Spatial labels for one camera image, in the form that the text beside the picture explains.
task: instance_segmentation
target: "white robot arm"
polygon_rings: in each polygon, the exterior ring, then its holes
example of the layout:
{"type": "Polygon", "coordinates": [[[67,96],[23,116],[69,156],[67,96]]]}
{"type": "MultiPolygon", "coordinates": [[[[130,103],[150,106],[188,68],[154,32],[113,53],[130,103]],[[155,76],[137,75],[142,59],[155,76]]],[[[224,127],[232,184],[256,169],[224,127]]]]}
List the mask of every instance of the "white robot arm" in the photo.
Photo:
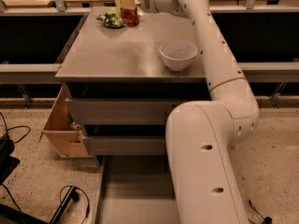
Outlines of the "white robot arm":
{"type": "Polygon", "coordinates": [[[209,10],[208,0],[140,0],[145,12],[191,21],[212,102],[177,107],[166,147],[182,224],[249,223],[227,147],[255,129],[259,107],[209,10]]]}

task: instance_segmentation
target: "speckled floor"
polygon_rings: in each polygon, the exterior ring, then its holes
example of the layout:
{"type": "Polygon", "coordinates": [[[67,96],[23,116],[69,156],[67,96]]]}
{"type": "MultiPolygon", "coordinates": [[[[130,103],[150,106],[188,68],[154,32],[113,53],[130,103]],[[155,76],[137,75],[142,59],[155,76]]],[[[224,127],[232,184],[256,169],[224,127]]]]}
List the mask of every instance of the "speckled floor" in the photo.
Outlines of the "speckled floor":
{"type": "MultiPolygon", "coordinates": [[[[53,101],[35,101],[26,108],[23,101],[0,101],[0,112],[5,116],[8,128],[28,125],[32,129],[28,136],[15,144],[13,156],[21,163],[4,184],[24,213],[46,222],[50,222],[60,203],[63,186],[74,185],[83,189],[93,206],[98,180],[93,159],[61,159],[45,135],[39,141],[52,104],[53,101]]],[[[2,135],[4,125],[2,120],[0,123],[2,135]]],[[[17,140],[25,132],[26,129],[11,131],[10,138],[17,140]]],[[[61,223],[76,224],[84,219],[87,201],[78,193],[79,202],[68,205],[61,223]]],[[[16,208],[3,187],[0,187],[0,203],[16,208]]],[[[0,223],[7,224],[7,221],[0,218],[0,223]]]]}
{"type": "Polygon", "coordinates": [[[249,219],[262,223],[251,200],[273,224],[299,223],[299,100],[285,98],[279,108],[258,99],[261,118],[255,132],[230,150],[249,219]]]}
{"type": "MultiPolygon", "coordinates": [[[[299,223],[299,99],[284,98],[279,108],[268,99],[258,98],[261,118],[257,130],[247,141],[230,149],[238,185],[245,203],[251,200],[273,224],[299,223]]],[[[93,159],[61,159],[41,130],[47,120],[52,101],[35,102],[25,108],[23,102],[0,101],[0,111],[7,126],[29,125],[30,134],[16,144],[13,156],[21,160],[5,184],[22,211],[50,221],[59,204],[59,192],[64,185],[75,185],[86,191],[91,210],[97,188],[97,173],[93,159]]],[[[11,132],[16,140],[22,130],[11,132]]],[[[84,218],[86,200],[80,195],[72,203],[61,223],[80,223],[84,218]]],[[[0,188],[0,203],[14,207],[5,190],[0,188]]],[[[261,217],[247,204],[249,219],[262,223],[261,217]]]]}

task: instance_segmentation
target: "table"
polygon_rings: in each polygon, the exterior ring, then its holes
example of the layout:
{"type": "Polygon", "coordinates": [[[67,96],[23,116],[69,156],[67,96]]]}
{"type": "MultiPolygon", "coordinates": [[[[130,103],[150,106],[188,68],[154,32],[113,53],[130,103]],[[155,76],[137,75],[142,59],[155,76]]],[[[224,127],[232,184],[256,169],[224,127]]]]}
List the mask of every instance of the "table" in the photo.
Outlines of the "table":
{"type": "MultiPolygon", "coordinates": [[[[92,223],[100,223],[100,213],[106,212],[111,201],[103,197],[103,190],[112,195],[128,189],[139,190],[130,170],[104,179],[104,172],[111,167],[109,159],[105,167],[105,157],[134,156],[140,164],[138,157],[147,156],[163,163],[165,123],[170,112],[186,101],[209,97],[199,56],[180,72],[169,70],[159,57],[159,45],[166,39],[184,38],[196,44],[188,19],[165,13],[145,14],[135,28],[110,29],[95,19],[107,9],[92,8],[55,76],[68,93],[66,103],[74,122],[82,128],[84,146],[99,166],[92,223]],[[115,178],[125,183],[118,186],[120,189],[113,188],[115,178]]],[[[159,170],[155,173],[151,168],[151,175],[147,177],[135,170],[132,172],[141,187],[146,187],[150,180],[154,190],[163,192],[166,200],[155,202],[162,207],[160,210],[167,212],[166,217],[178,221],[176,204],[171,201],[171,179],[166,178],[168,174],[159,170]]],[[[142,193],[147,195],[139,199],[149,208],[152,208],[153,189],[144,189],[142,193]]],[[[127,204],[119,206],[118,198],[114,201],[118,210],[125,212],[122,208],[127,204]]]]}

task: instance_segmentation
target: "countertop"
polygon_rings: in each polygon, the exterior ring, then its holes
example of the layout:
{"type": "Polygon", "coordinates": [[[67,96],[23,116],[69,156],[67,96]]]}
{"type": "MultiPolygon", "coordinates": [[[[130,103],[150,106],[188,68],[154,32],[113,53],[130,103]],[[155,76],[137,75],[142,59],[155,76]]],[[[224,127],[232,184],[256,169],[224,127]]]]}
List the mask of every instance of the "countertop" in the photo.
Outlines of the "countertop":
{"type": "Polygon", "coordinates": [[[197,55],[180,72],[165,67],[159,46],[181,38],[196,44],[191,22],[165,13],[144,14],[134,27],[106,28],[96,17],[109,7],[93,7],[56,74],[59,81],[154,81],[193,82],[203,77],[197,55]]]}

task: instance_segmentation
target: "wire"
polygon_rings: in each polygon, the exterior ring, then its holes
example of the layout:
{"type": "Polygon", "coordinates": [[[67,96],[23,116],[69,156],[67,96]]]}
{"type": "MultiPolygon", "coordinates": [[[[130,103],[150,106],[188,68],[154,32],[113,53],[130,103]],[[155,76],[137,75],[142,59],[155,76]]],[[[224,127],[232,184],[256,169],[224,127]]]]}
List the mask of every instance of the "wire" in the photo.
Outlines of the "wire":
{"type": "Polygon", "coordinates": [[[249,200],[249,205],[251,206],[251,208],[258,214],[260,215],[260,217],[263,219],[262,224],[271,224],[272,223],[272,218],[271,217],[263,217],[262,214],[260,214],[255,207],[253,206],[251,200],[249,200]]]}
{"type": "MultiPolygon", "coordinates": [[[[62,192],[64,191],[64,189],[72,188],[72,187],[75,187],[75,186],[66,185],[60,190],[60,193],[59,193],[60,207],[62,206],[62,202],[63,202],[62,201],[62,192]]],[[[84,190],[82,190],[81,188],[78,188],[78,187],[75,187],[75,188],[80,190],[84,194],[84,196],[86,197],[86,200],[87,200],[87,208],[86,208],[85,218],[80,223],[80,224],[83,224],[87,220],[88,215],[90,214],[90,199],[88,198],[88,196],[87,196],[87,194],[85,193],[84,190]]]]}
{"type": "Polygon", "coordinates": [[[6,136],[9,137],[8,135],[8,131],[11,131],[11,130],[14,130],[14,129],[17,129],[17,128],[27,128],[28,131],[25,135],[23,135],[20,139],[18,139],[17,141],[14,141],[14,143],[19,143],[24,137],[26,137],[28,135],[29,132],[31,132],[31,128],[27,125],[19,125],[19,126],[15,126],[15,127],[11,127],[11,128],[7,128],[7,122],[6,122],[6,119],[4,118],[3,114],[0,112],[0,115],[2,117],[2,120],[4,122],[4,126],[5,126],[5,129],[6,129],[6,136]]]}
{"type": "Polygon", "coordinates": [[[3,114],[0,112],[0,115],[2,116],[2,120],[4,122],[4,127],[6,128],[6,135],[8,136],[8,129],[7,129],[7,123],[6,123],[6,119],[4,119],[3,114]]]}
{"type": "Polygon", "coordinates": [[[7,129],[8,131],[11,131],[11,130],[14,130],[14,129],[17,129],[17,128],[27,128],[28,131],[26,134],[24,134],[20,139],[18,139],[17,141],[14,141],[14,143],[19,143],[24,137],[26,137],[28,135],[29,132],[31,132],[31,128],[27,125],[19,125],[19,126],[15,126],[15,127],[12,127],[12,128],[9,128],[7,129]]]}
{"type": "Polygon", "coordinates": [[[1,184],[1,186],[2,186],[3,188],[5,188],[5,190],[7,191],[8,195],[9,195],[9,197],[10,197],[10,199],[11,199],[11,201],[12,201],[12,202],[15,204],[15,206],[18,208],[18,210],[19,210],[19,212],[20,212],[20,215],[21,215],[21,222],[22,222],[23,224],[25,224],[24,221],[23,221],[23,219],[22,219],[22,211],[21,211],[21,208],[17,205],[16,201],[15,201],[14,198],[12,197],[12,195],[11,195],[11,193],[10,193],[8,187],[5,186],[3,183],[1,184]]]}

